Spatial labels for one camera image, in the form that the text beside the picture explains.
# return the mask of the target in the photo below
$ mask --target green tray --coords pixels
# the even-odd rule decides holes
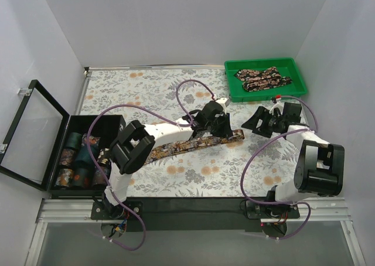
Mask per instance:
[[[270,100],[278,94],[300,97],[307,93],[305,82],[302,79],[293,58],[226,61],[224,65],[232,102]],[[243,81],[240,81],[234,76],[234,74],[241,69],[263,71],[273,66],[278,69],[281,76],[290,77],[293,82],[287,86],[247,92],[242,88]]]

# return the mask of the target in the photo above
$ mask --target floral tablecloth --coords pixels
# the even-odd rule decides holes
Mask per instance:
[[[228,97],[229,87],[221,69],[100,70],[93,71],[80,114],[99,114],[116,104],[134,104],[176,120],[184,115],[176,97],[176,86],[183,80],[206,83],[217,97]],[[210,94],[201,85],[186,83],[180,99],[188,110],[202,109]],[[228,112],[232,129],[240,129],[258,106],[270,108],[272,102],[231,103]],[[141,110],[117,108],[125,120],[143,124],[162,121]],[[134,197],[237,197],[241,196],[240,177],[251,154],[267,138],[243,129],[245,140],[168,157],[145,165],[134,173],[128,196]],[[298,150],[284,139],[261,152],[249,167],[245,190],[251,196],[265,196],[276,184],[293,178]]]

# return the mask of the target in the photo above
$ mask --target open box lid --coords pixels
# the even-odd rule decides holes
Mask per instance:
[[[70,115],[38,80],[22,92],[24,97],[0,144],[0,172],[47,191]]]

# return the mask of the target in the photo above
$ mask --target glass panel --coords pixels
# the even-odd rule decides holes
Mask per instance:
[[[34,89],[1,165],[40,183],[62,118],[47,99]]]
[[[288,233],[300,224],[288,223]],[[353,265],[340,222],[309,222],[279,242],[242,233],[149,231],[144,246],[131,252],[101,239],[100,223],[49,223],[38,265]],[[134,246],[141,236],[119,240]]]

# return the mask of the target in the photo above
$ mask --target black mounting plate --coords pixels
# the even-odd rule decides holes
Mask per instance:
[[[242,197],[129,197],[125,204],[132,209],[139,208],[138,214],[147,225],[148,231],[171,230],[244,230],[262,232],[260,219],[247,218]],[[94,203],[92,220],[112,220],[102,214],[101,203]],[[140,232],[142,225],[130,217],[127,232]]]
[[[143,204],[142,202],[125,202],[125,205],[129,207],[131,210],[134,210],[136,207],[138,208],[137,214],[142,217],[142,212],[143,212]],[[125,219],[125,215],[120,216],[119,218],[111,218],[108,215],[108,212],[106,212],[102,206],[99,206],[97,203],[93,204],[93,208],[91,210],[91,219],[92,220],[123,220]],[[130,214],[129,220],[136,220],[136,218]]]
[[[249,219],[271,219],[272,217],[267,212],[265,212],[265,209],[266,205],[264,204],[255,204],[249,200],[246,201],[246,212],[247,218]],[[288,218],[299,218],[299,211],[297,205],[291,206],[290,211],[288,211]]]

